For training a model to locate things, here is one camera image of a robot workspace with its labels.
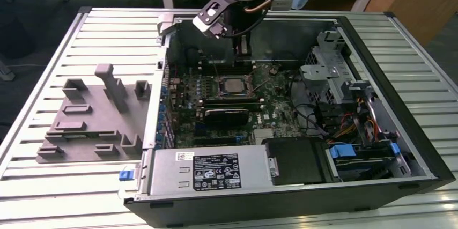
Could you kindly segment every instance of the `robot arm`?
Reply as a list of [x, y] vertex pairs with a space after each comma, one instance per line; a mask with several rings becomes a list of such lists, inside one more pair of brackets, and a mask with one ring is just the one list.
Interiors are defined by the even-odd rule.
[[268, 10], [286, 11], [290, 6], [292, 0], [210, 0], [192, 23], [208, 37], [232, 39], [236, 56], [249, 55], [249, 31]]

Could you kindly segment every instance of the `cpu socket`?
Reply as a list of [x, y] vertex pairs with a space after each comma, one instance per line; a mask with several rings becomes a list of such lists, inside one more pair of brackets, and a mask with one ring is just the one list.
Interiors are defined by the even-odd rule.
[[250, 98], [253, 96], [250, 76], [222, 76], [218, 95], [224, 99]]

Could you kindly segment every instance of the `copper cable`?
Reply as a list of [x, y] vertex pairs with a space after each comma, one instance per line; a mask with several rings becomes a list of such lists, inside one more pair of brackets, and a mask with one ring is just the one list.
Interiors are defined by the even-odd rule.
[[272, 2], [272, 0], [265, 0], [258, 6], [256, 6], [253, 8], [244, 8], [244, 12], [245, 13], [258, 12], [261, 9], [264, 9], [270, 4], [270, 2]]

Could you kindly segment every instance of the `aluminum workbench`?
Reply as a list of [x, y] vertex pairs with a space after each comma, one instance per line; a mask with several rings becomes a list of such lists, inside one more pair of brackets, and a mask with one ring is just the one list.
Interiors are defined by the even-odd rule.
[[[137, 161], [38, 164], [35, 151], [53, 122], [67, 78], [99, 85], [98, 63], [114, 65], [124, 84], [153, 79], [165, 51], [157, 25], [164, 12], [196, 10], [81, 9], [0, 146], [1, 228], [149, 228], [124, 208], [136, 181], [120, 183], [118, 171]], [[274, 15], [297, 12], [269, 13]], [[347, 16], [449, 170], [458, 173], [458, 87], [395, 17], [381, 13], [306, 12]], [[377, 210], [192, 228], [455, 228], [458, 182], [412, 195]]]

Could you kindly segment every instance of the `power supply label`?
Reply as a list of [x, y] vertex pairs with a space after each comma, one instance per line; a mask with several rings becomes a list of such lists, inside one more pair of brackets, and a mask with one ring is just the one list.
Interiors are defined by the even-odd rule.
[[236, 154], [193, 156], [192, 169], [194, 191], [241, 188]]

